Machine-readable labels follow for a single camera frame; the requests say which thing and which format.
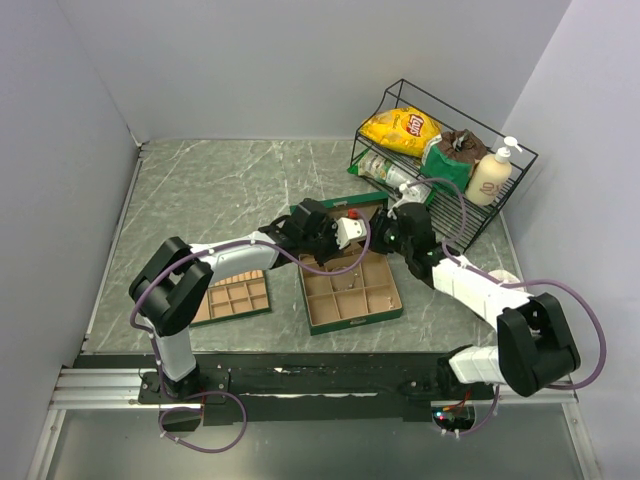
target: table surface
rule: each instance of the table surface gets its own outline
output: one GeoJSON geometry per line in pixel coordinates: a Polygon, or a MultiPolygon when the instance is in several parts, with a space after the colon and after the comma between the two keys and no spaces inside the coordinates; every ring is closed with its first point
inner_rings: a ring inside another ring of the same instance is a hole
{"type": "MultiPolygon", "coordinates": [[[[398,418],[249,420],[244,438],[223,455],[158,438],[155,410],[69,411],[47,479],[584,478],[561,405],[501,405],[499,411],[459,442],[440,437],[432,425],[398,418]]],[[[200,426],[187,440],[221,447],[239,428],[200,426]]]]}
{"type": "MultiPolygon", "coordinates": [[[[326,199],[373,191],[346,172],[350,141],[171,140],[143,147],[131,201],[99,298],[87,352],[148,352],[129,326],[127,290],[160,244],[171,236],[212,243],[244,236],[305,197],[326,199]]],[[[467,251],[480,268],[515,272],[507,234],[496,218],[467,251]]],[[[448,351],[490,345],[491,328],[450,297],[411,276],[389,257],[405,306],[403,315],[317,336],[309,327],[297,269],[268,272],[273,311],[192,328],[197,351],[391,352],[448,351]]]]}

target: lotion bottle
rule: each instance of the lotion bottle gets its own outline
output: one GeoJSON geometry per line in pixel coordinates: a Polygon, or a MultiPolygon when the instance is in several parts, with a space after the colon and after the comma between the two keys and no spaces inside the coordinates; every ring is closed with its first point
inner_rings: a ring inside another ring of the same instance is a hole
{"type": "Polygon", "coordinates": [[[513,137],[505,137],[504,144],[506,146],[500,147],[495,154],[485,155],[476,166],[475,173],[465,192],[472,203],[480,206],[489,205],[500,193],[502,186],[511,175],[511,163],[509,163],[511,150],[509,147],[515,147],[520,152],[522,152],[522,148],[513,137]]]}

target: lay's logo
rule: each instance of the lay's logo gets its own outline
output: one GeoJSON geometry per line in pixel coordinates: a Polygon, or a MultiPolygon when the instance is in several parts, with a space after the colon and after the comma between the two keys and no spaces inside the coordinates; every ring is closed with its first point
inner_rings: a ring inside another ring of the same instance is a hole
{"type": "Polygon", "coordinates": [[[407,132],[409,132],[414,137],[420,136],[420,130],[422,130],[422,125],[424,125],[424,118],[411,114],[409,116],[409,122],[407,123],[407,132]]]}

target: yellow chip bag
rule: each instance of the yellow chip bag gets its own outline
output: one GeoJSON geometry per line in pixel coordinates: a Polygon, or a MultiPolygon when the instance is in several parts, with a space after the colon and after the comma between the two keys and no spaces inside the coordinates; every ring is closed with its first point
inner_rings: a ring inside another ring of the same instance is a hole
{"type": "Polygon", "coordinates": [[[371,117],[360,133],[396,152],[422,157],[427,142],[440,134],[440,124],[413,108],[395,108],[371,117]]]}

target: gray wall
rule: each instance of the gray wall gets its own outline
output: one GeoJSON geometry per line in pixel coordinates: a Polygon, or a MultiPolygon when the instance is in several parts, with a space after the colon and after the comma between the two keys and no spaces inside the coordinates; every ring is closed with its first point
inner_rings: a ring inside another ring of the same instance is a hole
{"type": "Polygon", "coordinates": [[[78,352],[135,145],[55,2],[0,7],[0,478],[23,478],[78,352]]]}
{"type": "MultiPolygon", "coordinates": [[[[638,19],[638,2],[573,0],[505,127],[542,154],[507,211],[524,274],[574,286],[605,328],[607,366],[579,397],[608,479],[640,469],[638,19]]],[[[596,337],[565,306],[584,377],[596,337]]]]}
{"type": "Polygon", "coordinates": [[[59,0],[136,138],[352,136],[401,76],[493,125],[569,0],[59,0]]]}

